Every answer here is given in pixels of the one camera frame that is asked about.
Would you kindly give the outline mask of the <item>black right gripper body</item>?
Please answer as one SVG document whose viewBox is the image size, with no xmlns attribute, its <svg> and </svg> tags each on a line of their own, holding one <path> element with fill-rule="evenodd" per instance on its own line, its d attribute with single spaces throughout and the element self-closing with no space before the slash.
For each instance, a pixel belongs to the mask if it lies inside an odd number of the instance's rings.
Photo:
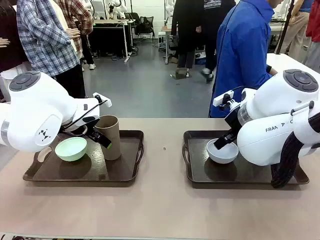
<svg viewBox="0 0 320 240">
<path fill-rule="evenodd" d="M 229 134 L 236 137 L 238 135 L 239 130 L 242 128 L 241 123 L 238 119 L 238 111 L 240 106 L 235 107 L 233 110 L 229 112 L 229 114 L 225 117 L 225 122 L 230 126 Z"/>
</svg>

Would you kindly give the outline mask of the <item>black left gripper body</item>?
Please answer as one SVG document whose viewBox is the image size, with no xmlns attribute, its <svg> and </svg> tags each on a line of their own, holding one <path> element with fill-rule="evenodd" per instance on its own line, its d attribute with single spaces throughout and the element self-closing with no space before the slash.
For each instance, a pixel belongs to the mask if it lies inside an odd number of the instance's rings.
<svg viewBox="0 0 320 240">
<path fill-rule="evenodd" d="M 96 129 L 96 124 L 98 123 L 99 118 L 95 119 L 93 116 L 90 116 L 90 117 L 85 117 L 84 120 L 85 120 L 85 124 L 78 127 L 76 130 L 74 130 L 74 134 L 86 136 L 91 140 L 99 140 L 101 137 L 101 134 Z"/>
</svg>

